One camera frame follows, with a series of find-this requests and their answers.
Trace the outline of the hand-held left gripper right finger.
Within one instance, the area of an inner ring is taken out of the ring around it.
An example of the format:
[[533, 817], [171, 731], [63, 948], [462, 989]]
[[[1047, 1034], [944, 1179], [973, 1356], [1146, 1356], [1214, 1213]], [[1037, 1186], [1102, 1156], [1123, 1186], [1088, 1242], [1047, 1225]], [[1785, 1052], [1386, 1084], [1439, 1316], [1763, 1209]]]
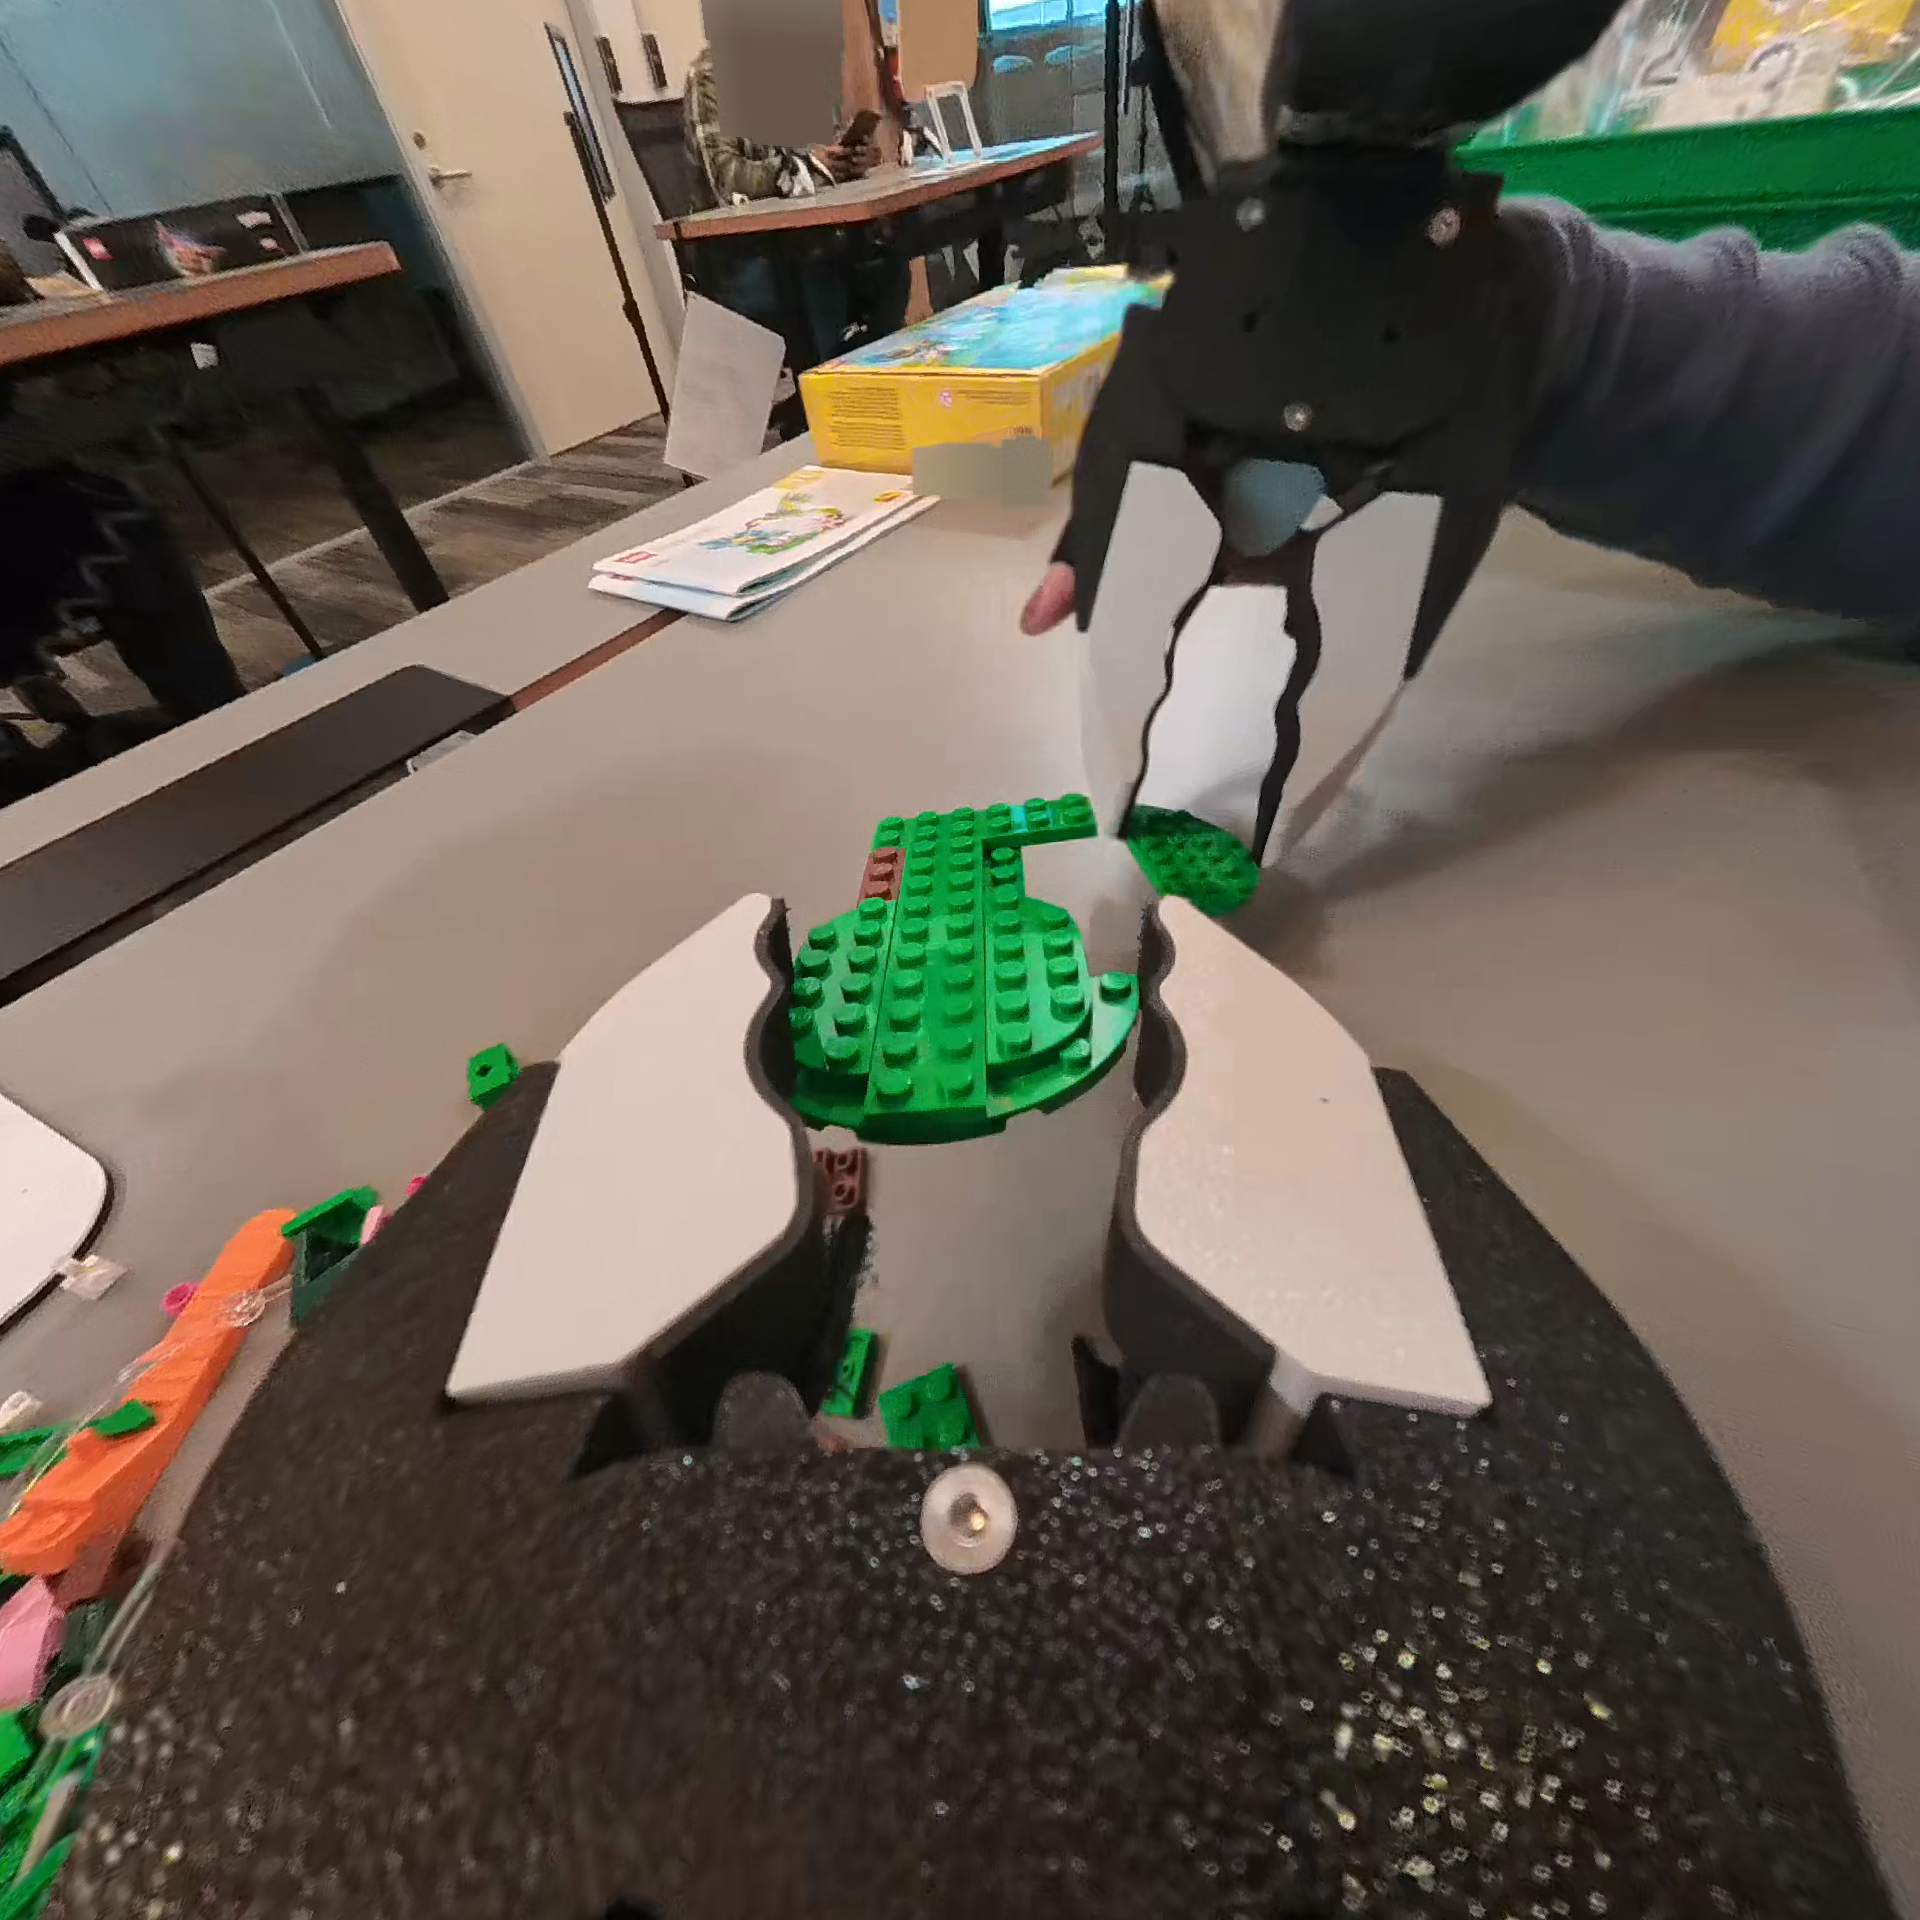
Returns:
[[1102, 1310], [1117, 1450], [1274, 1450], [1325, 1401], [1494, 1403], [1367, 1052], [1185, 901], [1142, 917]]

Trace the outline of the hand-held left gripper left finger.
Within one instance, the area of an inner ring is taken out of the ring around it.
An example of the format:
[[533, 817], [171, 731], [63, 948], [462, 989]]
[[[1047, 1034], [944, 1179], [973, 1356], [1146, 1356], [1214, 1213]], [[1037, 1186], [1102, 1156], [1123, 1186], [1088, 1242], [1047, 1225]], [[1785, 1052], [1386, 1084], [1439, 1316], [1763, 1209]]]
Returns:
[[610, 1395], [702, 1443], [736, 1377], [807, 1378], [834, 1316], [787, 1103], [783, 903], [742, 897], [565, 1044], [446, 1378], [480, 1407]]

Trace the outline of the small green wedge lego plate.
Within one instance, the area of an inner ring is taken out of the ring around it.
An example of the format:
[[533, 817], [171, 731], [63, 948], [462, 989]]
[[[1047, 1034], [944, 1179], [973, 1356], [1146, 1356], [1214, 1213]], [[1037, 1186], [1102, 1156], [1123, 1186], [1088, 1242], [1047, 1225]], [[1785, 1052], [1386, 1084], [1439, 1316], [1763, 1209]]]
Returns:
[[1229, 917], [1256, 892], [1258, 865], [1248, 847], [1185, 809], [1133, 804], [1120, 839], [1157, 897], [1182, 899], [1210, 918]]

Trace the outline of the green lego plate assembly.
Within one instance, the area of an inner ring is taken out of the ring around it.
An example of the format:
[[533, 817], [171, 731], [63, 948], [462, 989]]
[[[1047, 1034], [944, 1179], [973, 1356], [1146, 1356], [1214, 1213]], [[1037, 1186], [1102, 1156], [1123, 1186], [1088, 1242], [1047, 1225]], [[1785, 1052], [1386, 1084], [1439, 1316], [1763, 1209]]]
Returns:
[[797, 1116], [945, 1146], [1053, 1114], [1114, 1067], [1138, 981], [1091, 966], [1070, 910], [1023, 885], [1025, 851], [1095, 834], [1074, 790], [882, 819], [854, 906], [792, 962]]

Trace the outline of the person's right forearm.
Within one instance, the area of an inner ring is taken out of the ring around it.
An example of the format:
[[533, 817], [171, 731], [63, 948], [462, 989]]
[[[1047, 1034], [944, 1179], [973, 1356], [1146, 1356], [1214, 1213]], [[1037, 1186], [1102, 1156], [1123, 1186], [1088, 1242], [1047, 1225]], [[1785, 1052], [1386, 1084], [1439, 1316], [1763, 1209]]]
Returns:
[[1541, 325], [1513, 501], [1693, 586], [1914, 639], [1918, 257], [1502, 206]]

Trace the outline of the yellow lego box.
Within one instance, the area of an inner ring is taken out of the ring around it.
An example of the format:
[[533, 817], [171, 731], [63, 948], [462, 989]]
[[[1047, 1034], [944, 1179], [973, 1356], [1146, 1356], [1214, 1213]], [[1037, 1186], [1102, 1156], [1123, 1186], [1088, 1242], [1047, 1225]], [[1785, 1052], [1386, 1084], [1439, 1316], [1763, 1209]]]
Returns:
[[999, 285], [800, 375], [816, 454], [831, 469], [904, 474], [939, 444], [1041, 442], [1062, 478], [1123, 318], [1162, 302], [1168, 274], [1051, 271]]

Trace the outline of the dark lego box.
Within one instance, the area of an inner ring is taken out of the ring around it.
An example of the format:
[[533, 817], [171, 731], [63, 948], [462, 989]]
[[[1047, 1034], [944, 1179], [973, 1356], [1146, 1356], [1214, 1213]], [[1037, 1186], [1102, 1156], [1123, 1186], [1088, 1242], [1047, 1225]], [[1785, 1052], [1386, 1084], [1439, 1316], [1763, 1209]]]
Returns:
[[241, 271], [307, 251], [278, 195], [73, 219], [58, 226], [54, 245], [70, 269], [102, 295]]

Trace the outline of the instruction booklet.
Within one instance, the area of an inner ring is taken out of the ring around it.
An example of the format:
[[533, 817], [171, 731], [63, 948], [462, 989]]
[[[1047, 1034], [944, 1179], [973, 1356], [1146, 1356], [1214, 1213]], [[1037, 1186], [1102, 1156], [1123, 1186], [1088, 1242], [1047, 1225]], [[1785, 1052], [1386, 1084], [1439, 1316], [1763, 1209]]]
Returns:
[[742, 617], [752, 617], [776, 601], [785, 598], [794, 586], [792, 582], [774, 582], [760, 593], [705, 593], [705, 589], [689, 589], [675, 587], [671, 582], [642, 582], [642, 580], [626, 580], [610, 572], [594, 572], [589, 577], [589, 589], [615, 601], [634, 603], [651, 610], [675, 613], [682, 617], [703, 617], [707, 621], [734, 623]]
[[810, 465], [671, 535], [602, 558], [591, 574], [728, 595], [800, 587], [936, 503], [906, 476]]

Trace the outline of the green storage bin stack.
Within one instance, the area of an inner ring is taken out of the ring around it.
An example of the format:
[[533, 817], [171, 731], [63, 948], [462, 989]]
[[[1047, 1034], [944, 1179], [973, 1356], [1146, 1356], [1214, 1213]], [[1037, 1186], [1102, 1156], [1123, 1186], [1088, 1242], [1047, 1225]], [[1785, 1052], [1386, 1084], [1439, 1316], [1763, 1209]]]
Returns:
[[1566, 140], [1481, 132], [1457, 157], [1509, 198], [1563, 201], [1657, 238], [1741, 228], [1763, 250], [1873, 226], [1918, 250], [1918, 107]]

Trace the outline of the wooden desk with black legs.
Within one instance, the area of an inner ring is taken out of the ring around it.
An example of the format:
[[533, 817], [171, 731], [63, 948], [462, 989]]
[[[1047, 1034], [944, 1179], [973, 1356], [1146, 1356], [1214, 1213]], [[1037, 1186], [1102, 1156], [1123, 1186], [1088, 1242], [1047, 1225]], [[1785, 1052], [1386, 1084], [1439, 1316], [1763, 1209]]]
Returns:
[[205, 398], [290, 398], [413, 610], [448, 601], [392, 492], [330, 404], [345, 342], [329, 309], [392, 278], [385, 245], [335, 246], [117, 295], [3, 306], [3, 697], [95, 739], [107, 717], [62, 661], [107, 644], [161, 727], [243, 694], [186, 556], [93, 449], [167, 444]]
[[977, 284], [1003, 285], [1011, 223], [1066, 203], [1074, 164], [1099, 153], [1096, 132], [1008, 141], [970, 159], [874, 172], [814, 196], [665, 218], [656, 233], [670, 242], [685, 293], [702, 290], [728, 260], [762, 258], [774, 274], [785, 364], [805, 372], [835, 357], [807, 311], [800, 269], [808, 260], [835, 266], [865, 236], [897, 258], [973, 245]]

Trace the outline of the white paper sheet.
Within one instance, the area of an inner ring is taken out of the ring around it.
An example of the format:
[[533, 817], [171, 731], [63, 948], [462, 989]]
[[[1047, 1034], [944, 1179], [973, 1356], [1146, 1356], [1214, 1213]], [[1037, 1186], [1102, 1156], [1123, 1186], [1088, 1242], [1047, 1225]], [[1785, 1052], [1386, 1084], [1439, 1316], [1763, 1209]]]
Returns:
[[703, 295], [688, 295], [663, 465], [707, 479], [755, 459], [782, 371], [782, 334]]

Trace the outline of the orange brick separator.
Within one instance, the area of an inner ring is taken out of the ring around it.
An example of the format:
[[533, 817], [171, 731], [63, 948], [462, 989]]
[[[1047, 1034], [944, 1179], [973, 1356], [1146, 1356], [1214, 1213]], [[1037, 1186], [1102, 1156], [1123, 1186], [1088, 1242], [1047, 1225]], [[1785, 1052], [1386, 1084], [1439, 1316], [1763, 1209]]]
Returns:
[[107, 1388], [101, 1410], [27, 1455], [3, 1507], [7, 1578], [63, 1578], [119, 1541], [174, 1466], [266, 1293], [291, 1266], [290, 1209], [251, 1215], [221, 1247], [161, 1340]]

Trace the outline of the white book stand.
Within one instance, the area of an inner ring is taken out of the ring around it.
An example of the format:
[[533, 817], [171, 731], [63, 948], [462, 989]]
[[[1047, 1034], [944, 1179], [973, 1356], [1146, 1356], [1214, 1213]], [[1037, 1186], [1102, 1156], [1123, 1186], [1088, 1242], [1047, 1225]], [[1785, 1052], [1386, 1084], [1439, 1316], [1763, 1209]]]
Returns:
[[107, 1167], [50, 1123], [1, 1097], [1, 1325], [63, 1279], [102, 1228]]

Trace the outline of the white door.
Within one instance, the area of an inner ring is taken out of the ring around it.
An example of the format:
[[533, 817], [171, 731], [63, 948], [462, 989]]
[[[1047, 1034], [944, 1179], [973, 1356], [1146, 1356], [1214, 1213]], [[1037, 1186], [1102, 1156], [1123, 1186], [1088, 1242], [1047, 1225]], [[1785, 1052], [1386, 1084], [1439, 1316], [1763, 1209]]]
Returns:
[[661, 421], [562, 115], [544, 26], [571, 41], [615, 175], [610, 219], [666, 394], [673, 311], [656, 295], [656, 242], [597, 59], [587, 5], [339, 3], [415, 203], [448, 266], [487, 371], [535, 454]]

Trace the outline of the black tripod stand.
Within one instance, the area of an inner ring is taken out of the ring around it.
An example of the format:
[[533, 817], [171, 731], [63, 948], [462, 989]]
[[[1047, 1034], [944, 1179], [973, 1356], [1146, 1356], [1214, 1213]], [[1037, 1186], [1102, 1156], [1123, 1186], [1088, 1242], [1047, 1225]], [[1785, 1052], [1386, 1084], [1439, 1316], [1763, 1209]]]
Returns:
[[550, 26], [544, 26], [544, 34], [545, 34], [549, 51], [555, 59], [555, 66], [560, 70], [560, 83], [562, 83], [562, 90], [565, 90], [565, 97], [567, 97], [567, 107], [565, 107], [562, 122], [565, 122], [571, 149], [575, 153], [575, 159], [579, 163], [579, 170], [583, 170], [585, 188], [587, 188], [587, 195], [589, 195], [589, 201], [591, 201], [591, 218], [597, 219], [598, 233], [600, 233], [602, 245], [607, 250], [607, 260], [610, 260], [610, 267], [613, 267], [613, 274], [615, 274], [617, 295], [618, 295], [618, 311], [621, 311], [621, 318], [629, 322], [630, 334], [633, 334], [633, 338], [640, 348], [640, 359], [643, 364], [649, 385], [651, 385], [656, 402], [657, 402], [657, 415], [661, 415], [663, 425], [671, 425], [670, 394], [666, 394], [666, 387], [665, 387], [663, 375], [661, 375], [661, 366], [657, 366], [657, 359], [656, 359], [651, 335], [649, 335], [643, 318], [640, 314], [640, 302], [638, 302], [638, 295], [634, 295], [634, 289], [633, 289], [633, 277], [629, 271], [626, 257], [621, 251], [621, 245], [617, 242], [617, 233], [615, 233], [613, 219], [610, 219], [610, 209], [617, 198], [617, 183], [615, 183], [606, 149], [602, 149], [602, 143], [597, 134], [597, 125], [591, 122], [591, 107], [589, 107], [589, 99], [587, 99], [585, 76], [583, 76], [583, 69], [578, 66], [578, 59], [574, 54], [571, 41], [565, 34], [565, 30], [555, 28], [550, 23]]

